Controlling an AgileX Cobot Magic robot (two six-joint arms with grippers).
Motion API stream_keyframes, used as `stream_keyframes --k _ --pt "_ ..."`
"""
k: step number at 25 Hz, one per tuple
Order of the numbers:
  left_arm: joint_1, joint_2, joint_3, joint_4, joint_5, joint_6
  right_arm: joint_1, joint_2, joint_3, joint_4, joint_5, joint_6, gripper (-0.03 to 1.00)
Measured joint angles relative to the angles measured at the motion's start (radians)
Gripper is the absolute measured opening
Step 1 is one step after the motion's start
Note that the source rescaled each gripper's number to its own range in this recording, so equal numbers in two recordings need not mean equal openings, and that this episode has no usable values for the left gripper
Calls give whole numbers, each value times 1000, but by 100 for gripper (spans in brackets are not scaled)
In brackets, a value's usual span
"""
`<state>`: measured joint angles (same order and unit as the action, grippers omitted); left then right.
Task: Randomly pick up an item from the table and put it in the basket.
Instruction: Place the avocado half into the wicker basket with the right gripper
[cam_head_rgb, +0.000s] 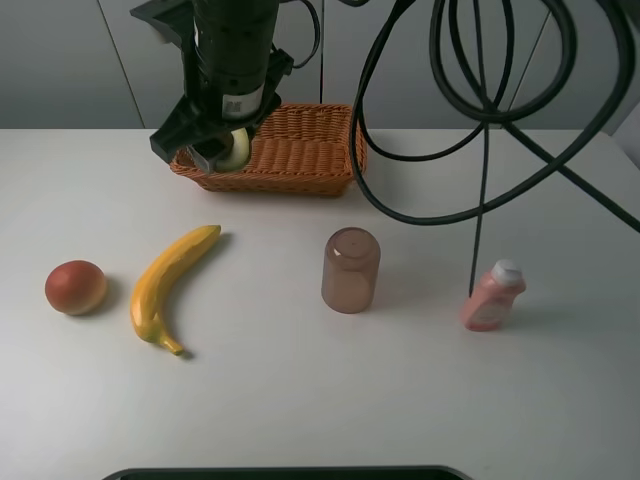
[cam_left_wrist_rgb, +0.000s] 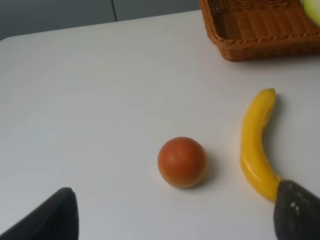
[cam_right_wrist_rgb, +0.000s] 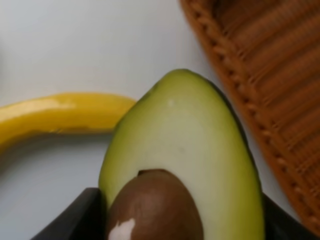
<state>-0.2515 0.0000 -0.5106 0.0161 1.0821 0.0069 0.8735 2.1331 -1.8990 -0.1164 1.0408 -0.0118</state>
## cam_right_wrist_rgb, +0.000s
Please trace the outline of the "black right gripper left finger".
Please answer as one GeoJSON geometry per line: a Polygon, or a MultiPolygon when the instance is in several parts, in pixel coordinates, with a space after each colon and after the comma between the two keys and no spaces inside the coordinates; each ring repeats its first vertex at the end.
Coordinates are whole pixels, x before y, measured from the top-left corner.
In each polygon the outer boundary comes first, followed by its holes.
{"type": "Polygon", "coordinates": [[[103,240],[106,214],[103,212],[101,191],[86,188],[33,240],[103,240]]]}

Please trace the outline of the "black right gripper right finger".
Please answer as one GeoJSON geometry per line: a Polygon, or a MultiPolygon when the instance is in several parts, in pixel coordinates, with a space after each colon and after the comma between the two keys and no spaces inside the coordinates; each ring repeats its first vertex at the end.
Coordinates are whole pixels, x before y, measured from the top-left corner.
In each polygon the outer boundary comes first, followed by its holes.
{"type": "Polygon", "coordinates": [[[265,193],[264,200],[264,220],[266,240],[319,240],[320,237],[314,235],[306,227],[286,213],[265,193]]]}

